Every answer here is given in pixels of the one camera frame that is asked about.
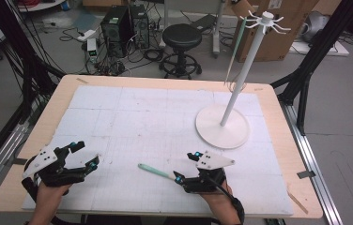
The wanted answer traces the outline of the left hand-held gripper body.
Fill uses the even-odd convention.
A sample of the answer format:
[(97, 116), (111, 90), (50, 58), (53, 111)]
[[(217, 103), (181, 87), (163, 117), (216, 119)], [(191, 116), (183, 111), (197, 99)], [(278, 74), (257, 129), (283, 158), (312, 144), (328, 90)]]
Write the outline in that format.
[(66, 159), (59, 156), (61, 148), (51, 149), (49, 146), (42, 148), (25, 164), (23, 179), (37, 174), (47, 187), (53, 188), (83, 182), (85, 177), (80, 177), (78, 174), (80, 168), (65, 167)]

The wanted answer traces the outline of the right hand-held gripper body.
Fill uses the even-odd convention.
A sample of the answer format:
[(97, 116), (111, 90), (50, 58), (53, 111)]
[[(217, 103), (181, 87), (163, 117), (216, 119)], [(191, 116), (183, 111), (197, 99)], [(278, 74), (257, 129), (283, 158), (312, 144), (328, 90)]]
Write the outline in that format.
[(217, 155), (206, 151), (202, 153), (195, 167), (198, 176), (187, 178), (188, 185), (183, 187), (188, 193), (209, 193), (214, 192), (226, 179), (224, 168), (235, 164), (231, 158)]

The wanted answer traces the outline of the green handled small wooden brush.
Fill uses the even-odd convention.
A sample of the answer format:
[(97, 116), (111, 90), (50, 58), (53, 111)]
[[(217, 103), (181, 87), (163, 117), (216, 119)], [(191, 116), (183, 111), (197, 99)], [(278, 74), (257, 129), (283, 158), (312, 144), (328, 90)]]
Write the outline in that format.
[(143, 163), (138, 163), (138, 168), (146, 171), (146, 172), (149, 172), (149, 173), (154, 173), (156, 175), (159, 175), (161, 177), (165, 177), (167, 179), (171, 179), (171, 180), (175, 180), (175, 176), (173, 174), (170, 174), (170, 173), (167, 173), (167, 172), (162, 172), (156, 168), (153, 168), (151, 166), (148, 166), (146, 164), (143, 164)]

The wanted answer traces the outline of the white utensil rack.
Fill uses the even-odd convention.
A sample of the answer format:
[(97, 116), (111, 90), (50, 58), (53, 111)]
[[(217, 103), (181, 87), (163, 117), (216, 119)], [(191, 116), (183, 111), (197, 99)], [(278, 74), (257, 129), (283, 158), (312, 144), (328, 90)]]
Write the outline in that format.
[(242, 29), (255, 28), (256, 32), (228, 104), (205, 107), (195, 118), (195, 127), (199, 136), (208, 144), (221, 149), (235, 149), (248, 141), (249, 122), (241, 112), (234, 109), (234, 106), (267, 30), (271, 28), (283, 35), (290, 31), (290, 28), (283, 28), (278, 24), (283, 17), (275, 19), (271, 12), (265, 11), (261, 16), (254, 16), (251, 12), (249, 14), (251, 19), (242, 18)]

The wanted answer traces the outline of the green handled wooden spatula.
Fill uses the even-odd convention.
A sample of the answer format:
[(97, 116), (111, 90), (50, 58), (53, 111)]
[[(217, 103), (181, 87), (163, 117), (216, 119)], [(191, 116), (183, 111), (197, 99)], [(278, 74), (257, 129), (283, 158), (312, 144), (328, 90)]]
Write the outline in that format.
[(227, 73), (226, 73), (226, 78), (225, 78), (224, 84), (226, 84), (228, 82), (230, 71), (231, 71), (231, 68), (233, 66), (233, 63), (234, 63), (234, 60), (235, 60), (235, 57), (236, 57), (236, 54), (237, 54), (237, 51), (238, 51), (238, 46), (239, 46), (239, 43), (241, 42), (244, 30), (245, 30), (246, 22), (247, 22), (247, 17), (241, 17), (240, 16), (240, 18), (241, 18), (241, 25), (240, 25), (240, 28), (239, 28), (239, 31), (238, 31), (238, 37), (237, 37), (236, 42), (235, 42), (235, 47), (234, 47), (233, 53), (232, 53), (232, 56), (230, 58), (230, 62), (229, 62), (229, 66), (228, 66), (228, 69), (227, 69)]

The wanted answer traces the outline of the person's left hand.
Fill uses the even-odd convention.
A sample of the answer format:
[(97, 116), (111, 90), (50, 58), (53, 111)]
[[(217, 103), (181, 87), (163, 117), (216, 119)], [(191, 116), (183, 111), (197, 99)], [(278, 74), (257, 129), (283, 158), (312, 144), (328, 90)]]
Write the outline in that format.
[(62, 196), (70, 188), (70, 185), (61, 187), (47, 187), (44, 183), (38, 186), (36, 208), (29, 225), (50, 225), (62, 201)]

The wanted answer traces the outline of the person's right hand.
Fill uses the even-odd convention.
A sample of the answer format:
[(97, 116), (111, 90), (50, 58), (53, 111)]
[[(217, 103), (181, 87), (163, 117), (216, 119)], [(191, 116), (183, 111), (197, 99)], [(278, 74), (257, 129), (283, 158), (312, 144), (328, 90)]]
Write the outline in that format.
[(206, 201), (212, 214), (222, 225), (238, 225), (240, 223), (238, 212), (226, 195), (223, 193), (202, 194), (201, 197)]

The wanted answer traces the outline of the white grid mat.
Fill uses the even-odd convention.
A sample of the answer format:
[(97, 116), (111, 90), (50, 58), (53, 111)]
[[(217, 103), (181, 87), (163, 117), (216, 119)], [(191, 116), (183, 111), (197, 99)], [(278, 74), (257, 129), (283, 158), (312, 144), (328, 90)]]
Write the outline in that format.
[[(71, 187), (62, 212), (207, 216), (205, 201), (173, 180), (142, 170), (148, 165), (187, 177), (198, 174), (190, 153), (210, 151), (195, 129), (195, 117), (212, 104), (224, 105), (227, 92), (82, 85), (74, 93), (49, 148), (82, 141), (67, 158), (70, 168), (99, 158), (98, 168)], [(224, 150), (234, 160), (225, 169), (228, 185), (249, 217), (290, 216), (293, 207), (256, 94), (235, 104), (250, 124), (241, 147)]]

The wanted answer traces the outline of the small white device green display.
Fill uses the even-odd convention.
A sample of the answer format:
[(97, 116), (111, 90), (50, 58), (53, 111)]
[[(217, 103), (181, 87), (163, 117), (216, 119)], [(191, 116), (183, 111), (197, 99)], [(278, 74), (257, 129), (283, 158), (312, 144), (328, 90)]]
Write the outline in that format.
[(89, 38), (86, 42), (86, 50), (89, 55), (91, 62), (96, 62), (98, 53), (97, 53), (97, 41), (94, 38)]

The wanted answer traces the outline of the white power strip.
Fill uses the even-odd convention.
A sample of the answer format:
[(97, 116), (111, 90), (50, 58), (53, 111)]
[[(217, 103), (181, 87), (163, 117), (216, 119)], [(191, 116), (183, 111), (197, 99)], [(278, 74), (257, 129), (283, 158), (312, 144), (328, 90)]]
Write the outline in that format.
[(77, 37), (77, 39), (79, 41), (85, 41), (88, 38), (91, 38), (95, 33), (96, 33), (95, 30), (87, 30), (86, 32), (84, 32), (84, 34), (82, 36)]

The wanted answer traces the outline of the black round stool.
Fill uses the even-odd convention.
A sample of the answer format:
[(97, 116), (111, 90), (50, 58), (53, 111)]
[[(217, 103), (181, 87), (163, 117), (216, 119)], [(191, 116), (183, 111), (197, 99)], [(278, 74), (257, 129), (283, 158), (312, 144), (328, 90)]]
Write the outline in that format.
[(159, 69), (165, 72), (164, 78), (169, 76), (177, 78), (192, 78), (191, 74), (201, 74), (201, 65), (186, 51), (197, 47), (202, 42), (201, 32), (189, 24), (173, 24), (164, 29), (162, 33), (164, 43), (173, 49), (173, 53), (165, 56)]

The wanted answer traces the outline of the brown cardboard box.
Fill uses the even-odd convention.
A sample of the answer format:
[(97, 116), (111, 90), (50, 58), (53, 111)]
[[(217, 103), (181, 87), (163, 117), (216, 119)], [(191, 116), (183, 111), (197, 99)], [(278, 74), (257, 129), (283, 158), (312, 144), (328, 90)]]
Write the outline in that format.
[(238, 28), (233, 39), (233, 46), (236, 46), (242, 24), (240, 17), (249, 16), (249, 11), (260, 17), (264, 11), (267, 11), (272, 13), (275, 19), (283, 17), (278, 24), (282, 28), (290, 28), (290, 31), (278, 34), (270, 28), (254, 60), (257, 62), (284, 60), (301, 26), (318, 2), (319, 0), (238, 0), (231, 5), (234, 14), (238, 17)]

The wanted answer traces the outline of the white flat board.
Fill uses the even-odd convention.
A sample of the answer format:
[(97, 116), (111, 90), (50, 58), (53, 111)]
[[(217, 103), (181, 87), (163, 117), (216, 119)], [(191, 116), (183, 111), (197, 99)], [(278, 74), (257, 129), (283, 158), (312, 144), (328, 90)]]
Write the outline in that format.
[[(307, 42), (299, 40), (293, 42), (289, 51), (291, 53), (306, 55), (310, 51), (310, 47)], [(328, 56), (347, 57), (349, 56), (349, 51), (339, 41), (336, 41), (328, 51)]]

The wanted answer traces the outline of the grey rounded device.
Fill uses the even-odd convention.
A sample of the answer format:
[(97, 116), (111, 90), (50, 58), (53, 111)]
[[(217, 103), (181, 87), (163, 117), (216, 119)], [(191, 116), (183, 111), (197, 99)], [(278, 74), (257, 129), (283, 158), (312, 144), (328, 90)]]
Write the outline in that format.
[(329, 19), (329, 16), (312, 11), (301, 27), (300, 37), (306, 42), (312, 42), (325, 28)]

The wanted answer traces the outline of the black metal frame strut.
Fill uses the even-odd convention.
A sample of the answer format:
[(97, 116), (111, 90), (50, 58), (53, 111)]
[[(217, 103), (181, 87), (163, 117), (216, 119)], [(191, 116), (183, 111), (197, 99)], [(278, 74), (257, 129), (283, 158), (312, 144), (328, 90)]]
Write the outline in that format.
[(304, 125), (310, 80), (330, 48), (352, 20), (353, 0), (342, 0), (298, 68), (270, 84), (273, 88), (286, 85), (283, 92), (278, 95), (278, 99), (284, 105), (292, 106), (296, 96), (299, 96), (296, 126), (303, 136), (305, 136)]

